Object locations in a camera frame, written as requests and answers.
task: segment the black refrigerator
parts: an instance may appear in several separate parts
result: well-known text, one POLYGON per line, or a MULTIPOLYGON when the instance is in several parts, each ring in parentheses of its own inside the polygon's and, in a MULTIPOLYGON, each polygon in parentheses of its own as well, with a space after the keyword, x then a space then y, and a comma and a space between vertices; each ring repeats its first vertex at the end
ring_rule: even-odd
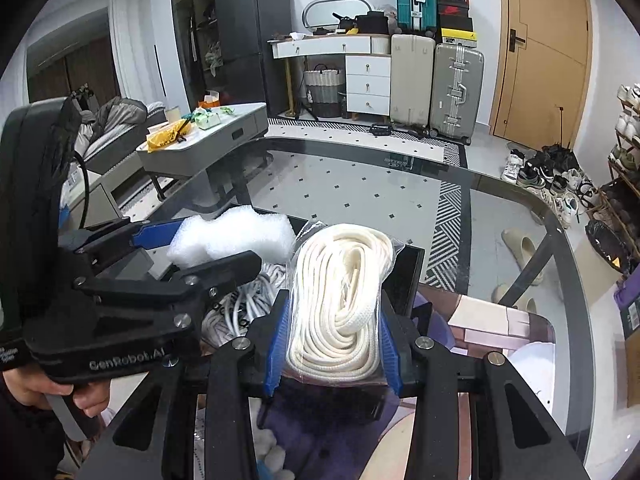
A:
POLYGON ((274 35, 291 32, 290 0, 216 0, 226 92, 232 103, 266 102, 270 116, 287 109, 284 60, 273 59, 274 35))

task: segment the black shoe box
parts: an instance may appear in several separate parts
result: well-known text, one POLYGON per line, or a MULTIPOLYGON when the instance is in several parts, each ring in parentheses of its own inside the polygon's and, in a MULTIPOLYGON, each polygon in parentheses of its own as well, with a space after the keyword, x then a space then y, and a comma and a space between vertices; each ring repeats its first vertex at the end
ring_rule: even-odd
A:
POLYGON ((469 9, 466 7, 458 7, 455 5, 438 5, 438 14, 446 14, 447 16, 464 16, 469 17, 469 9))
POLYGON ((453 14, 440 15, 440 28, 453 28, 455 30, 474 31, 474 20, 465 16, 454 16, 453 14))

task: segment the human hand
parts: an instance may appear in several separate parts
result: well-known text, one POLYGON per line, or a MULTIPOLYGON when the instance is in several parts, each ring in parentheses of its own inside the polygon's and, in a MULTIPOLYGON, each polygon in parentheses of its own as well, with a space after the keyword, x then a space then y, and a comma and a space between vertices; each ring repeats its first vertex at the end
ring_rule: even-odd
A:
POLYGON ((28 364, 2 373, 9 393, 25 406, 50 410, 45 394, 67 396, 74 394, 74 404, 87 416, 98 415, 109 405, 110 381, 89 383, 80 388, 72 384, 57 384, 36 364, 28 364))

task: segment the mirror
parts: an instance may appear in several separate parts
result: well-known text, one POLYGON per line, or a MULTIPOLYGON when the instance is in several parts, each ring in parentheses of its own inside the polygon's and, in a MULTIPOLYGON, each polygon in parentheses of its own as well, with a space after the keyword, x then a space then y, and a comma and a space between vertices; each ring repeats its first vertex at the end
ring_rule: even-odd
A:
POLYGON ((334 16, 355 18, 358 14, 366 14, 372 10, 365 0, 314 0, 302 11, 302 23, 313 31, 324 27, 335 30, 340 20, 334 16))

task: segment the clear plastic bag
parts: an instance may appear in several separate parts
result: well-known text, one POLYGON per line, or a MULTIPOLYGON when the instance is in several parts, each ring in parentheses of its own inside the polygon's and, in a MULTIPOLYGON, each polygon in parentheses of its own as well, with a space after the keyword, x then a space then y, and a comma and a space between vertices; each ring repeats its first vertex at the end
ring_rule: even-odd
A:
POLYGON ((403 248, 368 227, 307 222, 287 265, 285 375, 331 386, 385 384, 380 293, 403 248))

